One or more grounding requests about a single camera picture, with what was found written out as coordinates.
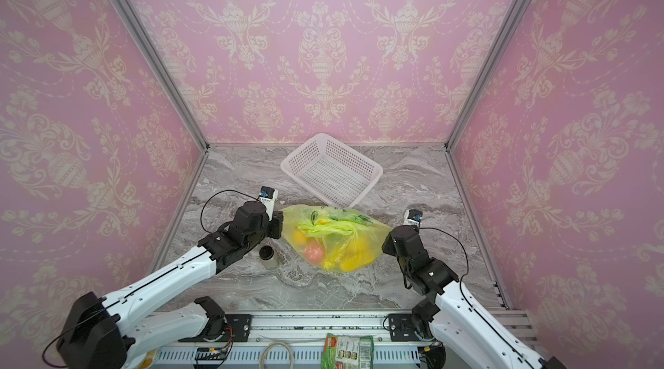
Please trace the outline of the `yellow plastic bag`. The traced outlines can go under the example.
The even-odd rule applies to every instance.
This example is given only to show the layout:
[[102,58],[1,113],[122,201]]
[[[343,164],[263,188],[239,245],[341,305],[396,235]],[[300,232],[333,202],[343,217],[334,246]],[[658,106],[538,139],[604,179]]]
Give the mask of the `yellow plastic bag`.
[[382,255],[392,228],[351,208],[294,205],[283,209],[282,237],[309,264],[349,273]]

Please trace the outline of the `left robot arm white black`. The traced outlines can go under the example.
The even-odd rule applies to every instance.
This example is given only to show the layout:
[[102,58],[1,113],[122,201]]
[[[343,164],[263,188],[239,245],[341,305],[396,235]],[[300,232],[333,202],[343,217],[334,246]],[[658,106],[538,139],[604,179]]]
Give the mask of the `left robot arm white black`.
[[90,291],[79,297],[53,341],[64,366],[122,368],[173,341],[217,339],[225,332],[225,315],[208,296],[161,316],[152,313],[239,262],[264,239],[279,239],[283,221],[273,201],[247,201],[232,221],[177,260],[123,289],[104,296]]

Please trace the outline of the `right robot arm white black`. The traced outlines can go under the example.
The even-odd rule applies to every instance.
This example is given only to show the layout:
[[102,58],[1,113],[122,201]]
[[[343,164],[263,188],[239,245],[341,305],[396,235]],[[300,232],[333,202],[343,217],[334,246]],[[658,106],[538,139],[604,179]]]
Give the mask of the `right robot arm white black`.
[[422,339],[434,339],[472,368],[563,368],[513,335],[470,294],[463,278],[425,249],[416,225],[394,228],[383,243],[397,259],[405,287],[425,299],[412,309]]

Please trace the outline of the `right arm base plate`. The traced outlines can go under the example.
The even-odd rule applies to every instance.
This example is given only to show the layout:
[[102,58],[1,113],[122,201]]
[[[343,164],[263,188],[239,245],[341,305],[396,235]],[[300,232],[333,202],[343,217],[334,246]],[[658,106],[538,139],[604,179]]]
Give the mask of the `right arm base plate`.
[[429,322],[418,315],[389,314],[387,315],[386,324],[393,342],[434,340],[429,329]]

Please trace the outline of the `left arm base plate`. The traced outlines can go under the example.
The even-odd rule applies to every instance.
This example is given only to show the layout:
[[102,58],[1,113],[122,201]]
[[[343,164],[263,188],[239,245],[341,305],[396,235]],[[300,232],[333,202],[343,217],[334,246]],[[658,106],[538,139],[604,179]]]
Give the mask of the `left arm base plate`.
[[178,340],[179,343],[223,343],[247,342],[251,332],[251,314],[226,315],[223,323],[215,322],[210,328],[205,328],[199,336]]

